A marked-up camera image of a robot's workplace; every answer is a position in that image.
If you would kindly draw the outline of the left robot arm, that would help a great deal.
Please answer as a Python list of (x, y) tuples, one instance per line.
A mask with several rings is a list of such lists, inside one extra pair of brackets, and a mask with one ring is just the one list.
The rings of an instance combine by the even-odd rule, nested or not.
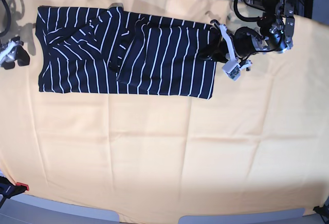
[(237, 80), (241, 71), (250, 70), (249, 59), (258, 53), (284, 53), (293, 47), (295, 27), (295, 0), (255, 0), (255, 9), (263, 13), (257, 17), (245, 17), (238, 10), (238, 1), (233, 1), (233, 11), (243, 22), (256, 23), (258, 28), (241, 27), (230, 33), (224, 24), (212, 20), (211, 24), (219, 38), (202, 49), (198, 58), (203, 61), (221, 62), (223, 72)]

